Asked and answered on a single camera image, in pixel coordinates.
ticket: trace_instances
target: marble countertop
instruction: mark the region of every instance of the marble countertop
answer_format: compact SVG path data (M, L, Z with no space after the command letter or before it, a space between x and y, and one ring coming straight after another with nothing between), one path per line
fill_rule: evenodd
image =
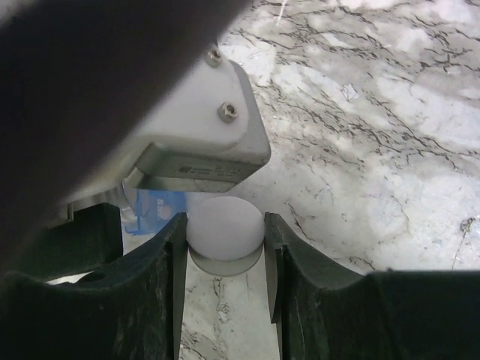
M272 157L229 194L357 272L479 268L479 24L479 0L255 1L220 48ZM262 260L189 264L181 359L279 359L267 306Z

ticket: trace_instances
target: hex bolt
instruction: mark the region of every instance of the hex bolt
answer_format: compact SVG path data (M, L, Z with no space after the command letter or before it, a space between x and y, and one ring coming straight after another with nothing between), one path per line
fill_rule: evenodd
M217 110L218 116L222 119L223 122L231 124L235 119L239 117L239 112L236 107L231 103L222 103L222 105Z
M209 51L207 51L205 55L205 61L212 68L218 68L218 66L222 63L222 54L216 47L212 47Z

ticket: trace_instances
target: screw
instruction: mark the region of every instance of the screw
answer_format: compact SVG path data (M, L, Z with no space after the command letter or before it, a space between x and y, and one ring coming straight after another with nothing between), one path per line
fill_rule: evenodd
M231 124L239 116L237 109L231 103L227 102L222 103L218 108L217 113L218 116L220 116L220 119L227 124Z
M213 47L207 51L205 60L212 68L217 68L222 63L222 54L217 48Z

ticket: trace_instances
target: bolt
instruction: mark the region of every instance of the bolt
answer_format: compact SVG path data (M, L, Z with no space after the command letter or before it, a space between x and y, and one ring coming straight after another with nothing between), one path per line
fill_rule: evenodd
M222 63L222 54L217 48L212 47L207 51L205 60L212 68L217 68Z
M222 103L218 108L217 113L218 116L220 116L220 119L227 124L231 124L239 116L237 109L231 103L227 102Z

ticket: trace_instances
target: black plastic part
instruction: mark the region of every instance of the black plastic part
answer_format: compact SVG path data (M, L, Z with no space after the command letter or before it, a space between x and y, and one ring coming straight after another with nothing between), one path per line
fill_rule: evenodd
M282 360L479 359L480 273L361 276L265 216L268 303Z
M122 254L120 211L100 204L75 212L70 223L44 229L11 269L48 281L93 271Z
M186 214L141 247L57 286L0 282L0 359L177 359L185 295Z

